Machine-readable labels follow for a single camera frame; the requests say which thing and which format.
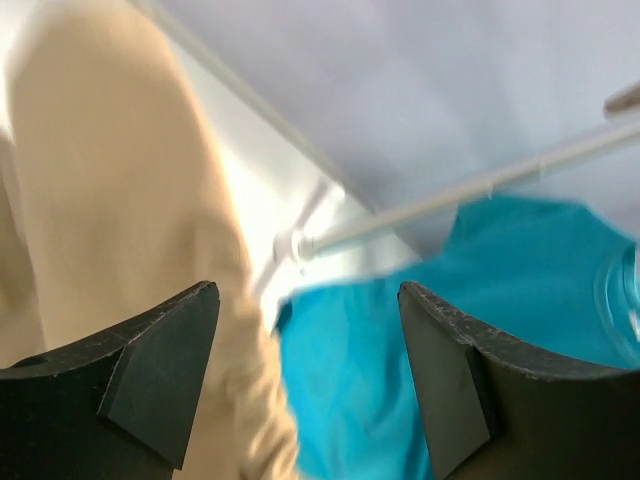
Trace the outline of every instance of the white ceiling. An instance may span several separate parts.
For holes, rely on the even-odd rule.
[[[160,3],[381,207],[603,124],[605,98],[640,79],[638,0]],[[582,197],[640,234],[639,157],[534,190]],[[447,221],[404,233],[430,249]]]

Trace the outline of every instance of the turquoise fabric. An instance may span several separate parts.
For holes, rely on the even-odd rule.
[[[398,312],[402,282],[535,345],[637,367],[635,251],[584,206],[500,195],[461,207],[442,252],[422,263],[297,293],[278,329],[301,469],[332,480],[432,478]]]

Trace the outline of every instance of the tan garment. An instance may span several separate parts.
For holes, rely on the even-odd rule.
[[[168,42],[128,6],[41,18],[8,70],[16,154],[4,182],[15,222],[4,201],[0,255],[22,253],[3,294],[27,302],[37,292],[52,349],[215,281],[218,329],[174,478],[299,478],[277,339],[245,294],[249,260],[215,140]],[[17,312],[11,301],[2,308]],[[34,324],[19,337],[0,326],[2,346],[15,347],[7,358],[37,352]]]

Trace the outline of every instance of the black holder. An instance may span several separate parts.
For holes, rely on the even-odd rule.
[[[0,370],[0,479],[170,480],[184,461],[220,301],[202,282]]]
[[[435,480],[640,479],[640,371],[535,347],[417,283],[399,304]]]

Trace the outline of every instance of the blue garment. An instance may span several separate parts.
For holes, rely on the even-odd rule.
[[[640,366],[635,247],[584,206],[500,195],[461,207],[442,252],[422,263],[296,294],[278,329],[300,468],[433,478],[398,312],[404,281],[535,345]]]

